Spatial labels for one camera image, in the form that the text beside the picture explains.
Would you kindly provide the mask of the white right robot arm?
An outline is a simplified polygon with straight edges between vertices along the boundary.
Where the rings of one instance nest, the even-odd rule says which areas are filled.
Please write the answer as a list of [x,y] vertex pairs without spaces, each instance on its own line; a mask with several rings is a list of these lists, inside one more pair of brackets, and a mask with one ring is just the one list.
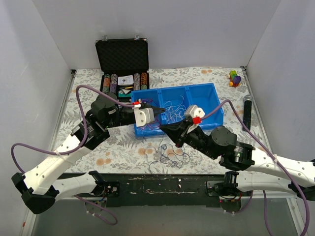
[[209,192],[219,196],[235,195],[253,190],[279,191],[296,194],[308,201],[315,199],[315,162],[296,161],[280,156],[270,157],[252,145],[237,141],[237,135],[224,126],[214,128],[209,135],[185,119],[160,129],[176,147],[187,144],[219,164],[228,172],[223,181],[209,186]]

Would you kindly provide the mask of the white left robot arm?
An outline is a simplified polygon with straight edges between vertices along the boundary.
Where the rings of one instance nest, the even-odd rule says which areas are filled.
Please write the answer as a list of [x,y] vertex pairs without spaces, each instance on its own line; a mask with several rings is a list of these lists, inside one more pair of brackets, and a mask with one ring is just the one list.
[[125,104],[113,93],[99,93],[91,108],[81,114],[82,121],[76,125],[55,151],[44,151],[26,144],[32,150],[47,157],[30,171],[20,170],[12,176],[12,182],[21,193],[27,208],[41,214],[63,198],[81,193],[95,197],[105,195],[107,181],[98,171],[90,171],[78,177],[61,179],[61,175],[79,159],[86,156],[110,137],[108,128],[125,119],[128,124],[142,127],[156,121],[165,109],[147,102]]

